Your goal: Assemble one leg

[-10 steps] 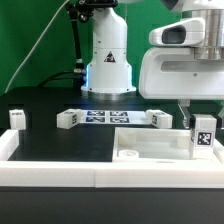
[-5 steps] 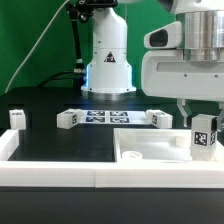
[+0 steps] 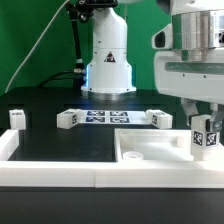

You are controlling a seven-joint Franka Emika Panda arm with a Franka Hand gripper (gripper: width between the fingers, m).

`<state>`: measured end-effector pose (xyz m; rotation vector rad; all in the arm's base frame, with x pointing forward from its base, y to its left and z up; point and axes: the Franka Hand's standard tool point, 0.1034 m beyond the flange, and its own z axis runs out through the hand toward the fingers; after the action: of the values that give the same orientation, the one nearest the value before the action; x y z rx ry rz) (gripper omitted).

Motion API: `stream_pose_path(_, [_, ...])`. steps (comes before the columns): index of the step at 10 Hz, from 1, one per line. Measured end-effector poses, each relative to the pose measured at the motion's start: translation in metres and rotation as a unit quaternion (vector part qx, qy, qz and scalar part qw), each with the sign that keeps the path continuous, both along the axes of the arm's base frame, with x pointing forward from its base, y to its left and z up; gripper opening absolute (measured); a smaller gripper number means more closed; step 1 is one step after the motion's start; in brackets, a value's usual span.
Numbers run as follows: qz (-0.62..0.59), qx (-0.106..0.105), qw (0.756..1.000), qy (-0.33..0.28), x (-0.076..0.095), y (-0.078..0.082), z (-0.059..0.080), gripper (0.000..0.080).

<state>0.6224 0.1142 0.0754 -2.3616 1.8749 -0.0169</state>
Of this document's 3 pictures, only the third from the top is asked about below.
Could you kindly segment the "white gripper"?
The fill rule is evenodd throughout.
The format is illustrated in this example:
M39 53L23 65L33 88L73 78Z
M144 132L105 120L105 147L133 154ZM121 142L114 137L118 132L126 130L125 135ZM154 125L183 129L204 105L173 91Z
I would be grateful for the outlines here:
M220 132L224 120L224 50L207 53L205 62L182 62L175 51L160 51L154 57L155 85L159 93L180 97L187 125L198 114L197 101L210 102L209 132Z

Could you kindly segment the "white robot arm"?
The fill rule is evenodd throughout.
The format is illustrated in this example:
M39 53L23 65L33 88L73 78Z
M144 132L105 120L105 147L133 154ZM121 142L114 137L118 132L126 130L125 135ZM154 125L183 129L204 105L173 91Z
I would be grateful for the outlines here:
M127 63L127 24L112 4L125 0L88 0L94 13L93 58L83 91L99 98L133 92ZM193 124L196 103L208 102L205 129L219 132L224 121L224 0L155 0L171 22L153 35L155 85L176 96Z

